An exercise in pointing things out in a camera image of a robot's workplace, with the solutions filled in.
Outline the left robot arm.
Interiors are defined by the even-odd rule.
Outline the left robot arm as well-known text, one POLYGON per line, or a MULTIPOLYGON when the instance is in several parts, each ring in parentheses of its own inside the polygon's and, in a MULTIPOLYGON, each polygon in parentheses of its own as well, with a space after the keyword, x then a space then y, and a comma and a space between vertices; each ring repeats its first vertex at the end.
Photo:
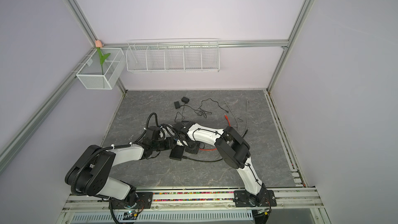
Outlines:
POLYGON ((65 176, 65 183, 75 196, 108 198, 111 206, 137 208, 145 201, 139 198, 136 187, 111 178, 112 168, 130 161, 152 159, 153 153, 173 149, 178 139, 169 124, 146 123, 144 132, 134 142, 108 147, 89 146, 65 176))

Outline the black ribbed network switch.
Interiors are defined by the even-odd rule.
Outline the black ribbed network switch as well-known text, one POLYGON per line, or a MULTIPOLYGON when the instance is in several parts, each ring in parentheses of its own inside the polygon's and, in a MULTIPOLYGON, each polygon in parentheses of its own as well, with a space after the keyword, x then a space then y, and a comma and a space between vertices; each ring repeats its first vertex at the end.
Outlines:
POLYGON ((169 158, 172 160, 181 161, 184 153, 184 146, 175 146, 170 153, 169 158))

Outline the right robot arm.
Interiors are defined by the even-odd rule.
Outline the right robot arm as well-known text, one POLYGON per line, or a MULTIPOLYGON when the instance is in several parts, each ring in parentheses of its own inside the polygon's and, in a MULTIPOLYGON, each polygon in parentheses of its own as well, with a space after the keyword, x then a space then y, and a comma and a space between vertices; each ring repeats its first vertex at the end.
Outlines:
POLYGON ((244 183, 244 190, 234 191, 237 207, 275 207, 273 191, 268 190, 254 168, 250 146, 231 126, 224 129, 204 127, 192 121, 173 125, 177 140, 189 148, 197 142, 212 145, 224 162, 235 169, 244 183))

